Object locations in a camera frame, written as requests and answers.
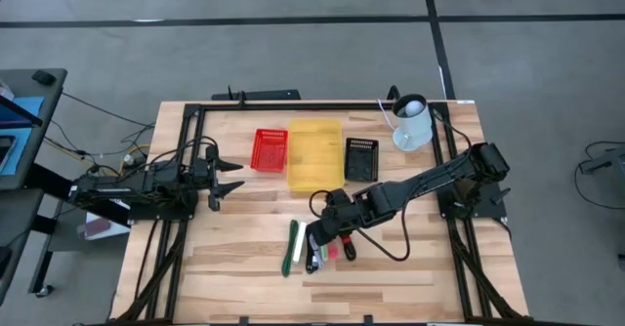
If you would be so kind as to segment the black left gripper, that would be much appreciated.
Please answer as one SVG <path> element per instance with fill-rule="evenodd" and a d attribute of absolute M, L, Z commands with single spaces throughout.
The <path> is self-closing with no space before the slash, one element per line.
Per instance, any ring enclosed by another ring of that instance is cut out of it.
<path fill-rule="evenodd" d="M 206 146 L 203 158 L 194 159 L 191 168 L 194 186 L 197 189 L 209 190 L 208 206 L 213 212 L 220 210 L 219 198 L 225 198 L 229 193 L 244 185 L 244 181 L 218 183 L 217 171 L 236 171 L 242 169 L 243 166 L 220 159 L 218 148 L 213 144 Z"/>

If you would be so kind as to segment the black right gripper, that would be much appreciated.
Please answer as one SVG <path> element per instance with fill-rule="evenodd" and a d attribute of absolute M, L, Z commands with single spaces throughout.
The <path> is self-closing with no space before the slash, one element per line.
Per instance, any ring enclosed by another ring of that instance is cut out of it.
<path fill-rule="evenodd" d="M 318 251 L 340 236 L 343 244 L 351 244 L 350 233 L 364 227 L 363 206 L 350 198 L 343 189 L 322 190 L 325 195 L 325 207 L 317 220 L 309 224 L 308 244 L 310 249 Z"/>

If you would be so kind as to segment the yellow plastic bin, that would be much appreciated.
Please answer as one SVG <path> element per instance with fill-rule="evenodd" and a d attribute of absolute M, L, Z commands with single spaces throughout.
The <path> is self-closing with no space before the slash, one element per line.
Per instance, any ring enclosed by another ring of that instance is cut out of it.
<path fill-rule="evenodd" d="M 294 192 L 342 187 L 344 150 L 340 119 L 299 118 L 288 125 L 287 184 Z"/>

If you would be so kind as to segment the red plastic basket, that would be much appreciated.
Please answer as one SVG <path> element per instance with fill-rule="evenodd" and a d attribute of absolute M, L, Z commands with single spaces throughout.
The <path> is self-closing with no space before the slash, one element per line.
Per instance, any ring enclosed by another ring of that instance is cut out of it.
<path fill-rule="evenodd" d="M 257 129 L 250 167 L 259 172 L 281 173 L 284 169 L 288 132 Z"/>

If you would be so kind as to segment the black plastic basket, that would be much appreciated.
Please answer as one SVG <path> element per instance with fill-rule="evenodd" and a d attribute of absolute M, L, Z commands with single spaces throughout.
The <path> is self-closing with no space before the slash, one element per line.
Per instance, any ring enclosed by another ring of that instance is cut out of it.
<path fill-rule="evenodd" d="M 352 182 L 378 181 L 379 142 L 346 138 L 345 178 Z"/>

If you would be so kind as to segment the black router with antennas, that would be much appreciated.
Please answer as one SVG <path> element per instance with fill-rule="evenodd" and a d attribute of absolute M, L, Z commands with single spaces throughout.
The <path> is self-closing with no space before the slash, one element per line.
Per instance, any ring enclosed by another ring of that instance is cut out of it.
<path fill-rule="evenodd" d="M 300 99 L 301 95 L 297 89 L 234 92 L 228 88 L 226 93 L 211 96 L 211 100 L 215 102 L 298 101 Z"/>

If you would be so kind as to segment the white and maroon box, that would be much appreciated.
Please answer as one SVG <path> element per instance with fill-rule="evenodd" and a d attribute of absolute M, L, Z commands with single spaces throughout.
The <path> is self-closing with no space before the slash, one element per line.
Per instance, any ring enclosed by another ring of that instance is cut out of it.
<path fill-rule="evenodd" d="M 93 241 L 127 234 L 130 232 L 130 228 L 113 223 L 95 214 L 88 213 L 84 222 L 80 222 L 79 226 L 76 228 L 76 232 L 80 238 Z"/>

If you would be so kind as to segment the white desk lamp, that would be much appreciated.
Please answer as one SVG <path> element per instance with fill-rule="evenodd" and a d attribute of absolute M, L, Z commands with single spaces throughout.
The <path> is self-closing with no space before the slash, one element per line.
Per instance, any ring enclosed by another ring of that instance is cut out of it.
<path fill-rule="evenodd" d="M 413 94 L 399 98 L 392 113 L 397 119 L 393 142 L 400 150 L 414 151 L 432 139 L 432 117 L 423 96 Z"/>

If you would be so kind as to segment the grey side desk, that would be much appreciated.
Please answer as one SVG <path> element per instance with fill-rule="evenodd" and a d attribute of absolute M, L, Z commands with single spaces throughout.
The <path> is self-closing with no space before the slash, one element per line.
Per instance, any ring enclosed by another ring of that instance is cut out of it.
<path fill-rule="evenodd" d="M 31 131 L 25 143 L 25 150 L 17 163 L 16 173 L 11 176 L 0 176 L 0 190 L 13 190 L 24 186 L 31 166 L 35 165 L 36 155 L 61 97 L 67 70 L 43 68 L 43 71 L 56 78 L 54 84 L 45 86 L 33 80 L 31 76 L 36 72 L 35 69 L 0 69 L 0 79 L 9 85 L 17 97 L 43 97 L 38 113 L 43 124 Z"/>

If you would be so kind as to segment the blue sheet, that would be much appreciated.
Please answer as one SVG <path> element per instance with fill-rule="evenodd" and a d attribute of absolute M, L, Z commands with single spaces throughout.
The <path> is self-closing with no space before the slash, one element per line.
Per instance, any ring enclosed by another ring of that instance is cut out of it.
<path fill-rule="evenodd" d="M 15 97 L 14 102 L 24 108 L 26 111 L 37 116 L 43 103 L 43 97 Z M 4 162 L 4 166 L 0 169 L 1 176 L 11 176 L 17 172 L 18 164 L 21 160 L 21 156 L 24 152 L 26 143 L 31 134 L 31 128 L 17 128 L 17 129 L 0 129 L 1 136 L 11 136 L 15 138 L 14 148 L 9 153 L 7 160 Z"/>

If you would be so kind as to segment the black computer mouse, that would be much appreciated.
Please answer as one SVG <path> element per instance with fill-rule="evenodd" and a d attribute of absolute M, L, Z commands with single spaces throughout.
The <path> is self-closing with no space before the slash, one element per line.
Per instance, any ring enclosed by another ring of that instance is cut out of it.
<path fill-rule="evenodd" d="M 54 85 L 57 81 L 57 78 L 53 74 L 44 70 L 36 70 L 32 74 L 31 79 L 45 86 Z"/>

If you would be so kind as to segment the dark lower desk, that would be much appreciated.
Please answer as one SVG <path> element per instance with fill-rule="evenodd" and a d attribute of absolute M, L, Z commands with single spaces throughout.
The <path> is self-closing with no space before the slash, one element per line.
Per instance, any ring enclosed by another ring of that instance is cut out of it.
<path fill-rule="evenodd" d="M 29 233 L 52 235 L 57 220 L 38 214 L 44 191 L 36 188 L 0 191 L 0 306 L 15 277 Z"/>

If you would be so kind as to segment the black monitor edge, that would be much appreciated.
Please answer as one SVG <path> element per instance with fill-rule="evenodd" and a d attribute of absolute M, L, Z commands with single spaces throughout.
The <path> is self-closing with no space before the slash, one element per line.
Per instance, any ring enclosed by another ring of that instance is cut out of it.
<path fill-rule="evenodd" d="M 0 96 L 0 129 L 34 128 L 43 121 L 13 101 Z"/>

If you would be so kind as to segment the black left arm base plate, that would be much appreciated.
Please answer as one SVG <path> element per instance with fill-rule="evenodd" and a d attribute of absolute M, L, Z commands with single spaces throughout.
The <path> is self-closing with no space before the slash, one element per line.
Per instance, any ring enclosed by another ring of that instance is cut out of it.
<path fill-rule="evenodd" d="M 129 211 L 130 221 L 184 221 L 194 217 L 195 208 L 182 204 L 157 207 L 155 205 L 133 205 Z"/>

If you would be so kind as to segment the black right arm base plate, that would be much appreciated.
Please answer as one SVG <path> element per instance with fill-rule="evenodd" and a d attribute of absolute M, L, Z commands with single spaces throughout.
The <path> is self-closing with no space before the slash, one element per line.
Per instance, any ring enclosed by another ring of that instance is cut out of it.
<path fill-rule="evenodd" d="M 491 218 L 507 216 L 504 197 L 509 188 L 498 183 L 478 184 L 470 181 L 451 183 L 437 190 L 440 214 L 454 219 Z"/>

